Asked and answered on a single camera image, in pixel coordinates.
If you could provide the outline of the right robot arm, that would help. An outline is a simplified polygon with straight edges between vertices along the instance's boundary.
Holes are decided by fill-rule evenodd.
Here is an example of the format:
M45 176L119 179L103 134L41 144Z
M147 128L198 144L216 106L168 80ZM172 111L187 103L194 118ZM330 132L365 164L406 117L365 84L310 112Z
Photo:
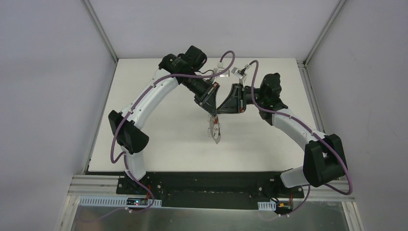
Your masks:
M263 120L283 131L302 148L303 165L284 171L273 184L274 193L285 197L295 186L319 187L340 178L345 175L347 166L340 137L313 131L296 118L280 99L280 83L280 75L274 73L265 75L259 88L233 84L217 113L239 114L246 110L247 105L257 104Z

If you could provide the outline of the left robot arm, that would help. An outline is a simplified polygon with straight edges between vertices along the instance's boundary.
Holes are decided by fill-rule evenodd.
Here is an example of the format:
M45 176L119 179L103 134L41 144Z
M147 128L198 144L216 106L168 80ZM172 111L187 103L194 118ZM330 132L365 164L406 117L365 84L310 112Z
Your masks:
M158 65L151 82L143 92L120 112L112 110L109 124L125 155L125 172L131 178L128 188L134 194L146 191L147 182L142 179L146 174L143 149L149 137L142 128L148 117L160 102L177 86L184 85L194 93L194 101L210 115L217 115L217 83L204 80L197 72L207 61L206 54L195 46L190 46L185 53L168 54Z

